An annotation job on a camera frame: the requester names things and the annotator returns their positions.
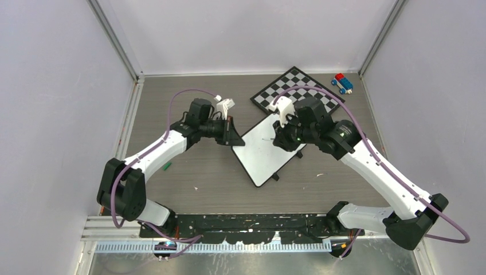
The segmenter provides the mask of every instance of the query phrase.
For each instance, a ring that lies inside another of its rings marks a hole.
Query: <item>cable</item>
[[[457,229],[464,236],[464,239],[451,239],[451,238],[446,238],[446,237],[441,237],[441,236],[435,236],[435,235],[429,235],[429,234],[425,235],[426,237],[432,238],[432,239],[439,239],[441,241],[446,241],[446,242],[453,242],[453,243],[468,243],[471,240],[469,234],[461,226],[459,226],[455,221],[453,221],[452,219],[450,219],[447,215],[445,215],[444,213],[440,212],[439,209],[435,208],[433,205],[431,205],[430,203],[428,203],[426,200],[424,200],[423,198],[420,198],[420,196],[419,196],[419,194],[417,192],[415,192],[410,186],[408,186],[405,182],[403,182],[402,179],[400,179],[395,173],[393,173],[393,171],[391,169],[389,169],[387,165],[385,165],[384,163],[381,162],[381,160],[378,157],[377,153],[373,149],[371,149],[371,145],[368,142],[368,138],[366,137],[365,133],[361,129],[361,126],[359,126],[359,123],[356,120],[356,118],[352,115],[351,111],[346,107],[346,105],[344,103],[342,103],[339,100],[339,98],[337,98],[334,94],[332,94],[331,92],[329,92],[329,91],[327,91],[325,89],[321,89],[321,88],[317,88],[317,87],[294,86],[294,87],[290,87],[290,88],[284,90],[283,92],[281,92],[277,97],[275,97],[275,99],[274,99],[274,101],[273,101],[272,104],[275,104],[277,102],[277,100],[281,96],[283,96],[284,94],[286,94],[286,93],[288,93],[290,91],[298,90],[298,89],[312,89],[312,90],[315,90],[317,92],[323,93],[324,95],[329,96],[330,98],[334,99],[341,107],[343,107],[344,111],[349,115],[350,119],[352,120],[352,122],[356,126],[356,129],[358,130],[359,135],[365,141],[364,144],[365,144],[366,148],[368,149],[368,151],[370,152],[370,154],[372,154],[373,158],[377,161],[377,163],[393,179],[395,179],[403,188],[405,188],[408,192],[410,192],[413,195],[413,197],[418,198],[418,200],[423,205],[425,205],[427,208],[431,209],[439,217],[441,217],[442,219],[444,219],[445,221],[447,221],[450,225],[452,225],[455,229]]]
[[[147,156],[148,154],[152,153],[155,149],[159,148],[166,140],[167,140],[167,137],[169,135],[169,132],[170,132],[170,113],[171,113],[171,109],[172,109],[172,103],[174,101],[174,99],[180,95],[181,93],[185,93],[185,92],[190,92],[190,91],[197,91],[197,92],[203,92],[203,93],[207,93],[208,95],[211,95],[213,97],[216,97],[216,95],[214,95],[213,93],[211,92],[208,92],[208,91],[205,91],[205,90],[201,90],[201,89],[186,89],[186,90],[182,90],[182,91],[179,91],[177,92],[171,99],[170,99],[170,102],[169,102],[169,105],[168,105],[168,114],[167,114],[167,128],[166,128],[166,131],[165,131],[165,134],[163,135],[162,139],[156,143],[154,146],[152,146],[151,148],[149,148],[146,152],[140,154],[138,156],[138,158],[134,159],[132,162],[128,163],[121,171],[120,173],[118,174],[118,176],[116,176],[116,179],[115,181],[113,182],[113,187],[111,188],[111,196],[110,196],[110,209],[111,209],[111,218],[113,219],[113,224],[115,225],[116,228],[122,228],[123,226],[123,223],[125,222],[125,219],[122,219],[120,223],[118,223],[118,221],[116,220],[116,209],[115,209],[115,192],[116,192],[116,188],[118,187],[118,184],[120,183],[120,180],[122,179],[123,175],[125,175],[125,173],[128,171],[128,169],[130,169],[135,163],[139,162],[141,159],[143,159],[145,156]],[[200,239],[200,235],[199,236],[196,236],[194,238],[190,238],[190,239],[183,239],[183,240],[175,240],[175,239],[172,239],[170,238],[169,236],[163,234],[162,232],[160,232],[160,230],[158,230],[155,225],[149,223],[149,222],[144,222],[147,226],[149,226],[150,228],[152,228],[155,232],[157,232],[159,235],[161,235],[162,237],[164,238],[167,238],[173,242],[182,242],[182,243],[188,243],[188,242],[191,242],[191,244],[189,246],[186,247],[189,248],[192,244],[194,244],[198,239]]]

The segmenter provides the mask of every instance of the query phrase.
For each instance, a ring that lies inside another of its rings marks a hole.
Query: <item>chessboard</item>
[[[279,76],[277,79],[275,79],[275,81],[273,81],[264,89],[256,93],[256,95],[252,96],[250,99],[262,111],[264,111],[266,114],[269,114],[270,111],[267,109],[267,106],[272,102],[272,100],[274,100],[275,97],[282,91],[294,86],[309,86],[309,87],[323,88],[328,90],[337,98],[339,98],[342,102],[344,102],[344,100],[340,96],[336,95],[334,92],[332,92],[324,85],[317,82],[315,79],[313,79],[306,73],[302,72],[299,68],[295,66],[292,67],[290,70],[286,71],[281,76]],[[293,103],[311,96],[321,100],[322,103],[324,103],[324,106],[326,107],[326,111],[329,114],[333,113],[335,110],[339,108],[338,103],[334,99],[311,89],[298,89],[296,91],[290,91],[286,95],[286,97],[289,97]]]

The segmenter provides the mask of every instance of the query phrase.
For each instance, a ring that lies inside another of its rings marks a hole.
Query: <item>whiteboard stand leg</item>
[[[277,175],[277,173],[273,173],[272,179],[274,179],[276,182],[278,182],[280,177]]]

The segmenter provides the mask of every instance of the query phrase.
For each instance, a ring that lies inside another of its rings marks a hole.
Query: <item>toy car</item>
[[[333,86],[339,87],[339,93],[341,95],[345,93],[352,93],[352,83],[342,73],[336,74],[333,80],[331,80]]]

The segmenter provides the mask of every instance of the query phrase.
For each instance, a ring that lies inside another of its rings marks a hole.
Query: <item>robotic arm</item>
[[[139,153],[124,160],[113,158],[108,161],[96,199],[98,203],[110,209],[111,190],[116,177],[128,163],[138,159],[121,178],[125,185],[119,185],[116,189],[116,213],[127,221],[150,222],[163,226],[162,230],[171,231],[176,225],[175,213],[147,199],[145,184],[170,159],[187,151],[202,137],[215,138],[217,144],[224,146],[244,146],[245,142],[234,128],[233,118],[228,116],[228,109],[233,105],[231,99],[222,100],[216,105],[215,112],[209,100],[194,99],[182,119],[170,126],[167,136],[164,134]]]
[[[281,97],[270,110],[279,111],[280,121],[273,125],[274,146],[286,151],[294,151],[302,143],[315,144],[323,153],[332,155],[359,173],[390,204],[390,207],[364,207],[348,202],[339,202],[327,214],[331,231],[340,227],[361,228],[386,233],[402,248],[413,250],[429,231],[438,215],[418,201],[401,186],[380,163],[373,158],[365,143],[378,153],[371,141],[363,140],[351,121],[334,122],[324,104],[309,97],[294,105],[286,97]],[[428,203],[443,211],[448,200],[441,194],[430,195],[408,180],[385,158],[382,163],[402,179],[409,187]]]

